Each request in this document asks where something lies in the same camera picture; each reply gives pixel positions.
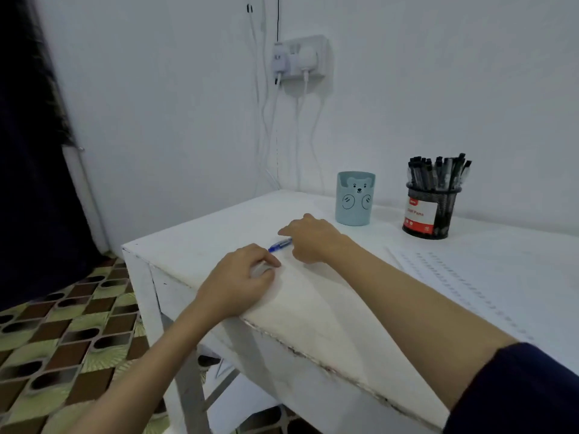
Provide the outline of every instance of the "desk top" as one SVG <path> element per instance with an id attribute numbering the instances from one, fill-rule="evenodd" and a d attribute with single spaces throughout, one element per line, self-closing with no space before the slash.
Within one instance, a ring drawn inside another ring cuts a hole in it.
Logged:
<path id="1" fill-rule="evenodd" d="M 197 289 L 224 254 L 251 242 L 269 247 L 280 239 L 279 228 L 309 212 L 329 220 L 389 263 L 394 263 L 393 255 L 386 246 L 434 252 L 486 247 L 499 255 L 524 252 L 574 275 L 577 237 L 453 218 L 447 239 L 426 241 L 402 231 L 401 209 L 375 206 L 370 225 L 349 227 L 335 222 L 334 205 L 331 197 L 280 190 L 135 240 L 125 248 Z M 283 266 L 274 285 L 242 318 L 358 387 L 444 426 L 448 410 L 346 282 L 325 265 L 297 262 L 291 247 L 276 256 Z M 557 286 L 546 289 L 557 298 Z M 579 359 L 558 360 L 579 372 Z"/>

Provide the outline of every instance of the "tiled floor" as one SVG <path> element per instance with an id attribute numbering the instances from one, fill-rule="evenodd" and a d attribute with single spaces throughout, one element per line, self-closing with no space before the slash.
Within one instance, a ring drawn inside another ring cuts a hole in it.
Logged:
<path id="1" fill-rule="evenodd" d="M 64 433 L 148 348 L 126 266 L 114 257 L 75 285 L 1 311 L 0 434 Z M 162 400 L 144 434 L 168 426 Z M 280 406 L 237 433 L 317 431 Z"/>

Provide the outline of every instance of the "dark blue sleeve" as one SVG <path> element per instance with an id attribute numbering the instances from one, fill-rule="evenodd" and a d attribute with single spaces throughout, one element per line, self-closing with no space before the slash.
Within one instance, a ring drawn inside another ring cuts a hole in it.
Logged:
<path id="1" fill-rule="evenodd" d="M 579 377 L 531 344 L 498 350 L 465 390 L 443 432 L 579 433 Z"/>

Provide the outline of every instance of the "pen holder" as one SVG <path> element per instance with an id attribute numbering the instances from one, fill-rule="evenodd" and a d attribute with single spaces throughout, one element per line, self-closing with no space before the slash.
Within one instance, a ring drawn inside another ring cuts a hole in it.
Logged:
<path id="1" fill-rule="evenodd" d="M 336 221 L 362 226 L 370 224 L 376 175 L 368 172 L 340 172 L 337 175 Z"/>
<path id="2" fill-rule="evenodd" d="M 402 229 L 408 234 L 423 239 L 445 239 L 451 226 L 452 211 L 456 194 L 462 189 L 417 190 L 411 183 L 408 187 L 408 202 Z"/>

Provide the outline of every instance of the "desk leg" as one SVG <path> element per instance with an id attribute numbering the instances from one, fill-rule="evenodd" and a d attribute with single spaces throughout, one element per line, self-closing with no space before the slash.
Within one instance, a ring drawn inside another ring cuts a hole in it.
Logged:
<path id="1" fill-rule="evenodd" d="M 147 340 L 149 345 L 153 346 L 172 321 L 160 310 L 149 264 L 126 250 L 123 254 L 147 332 Z M 210 434 L 196 352 L 187 358 L 167 388 L 164 399 L 173 432 Z"/>

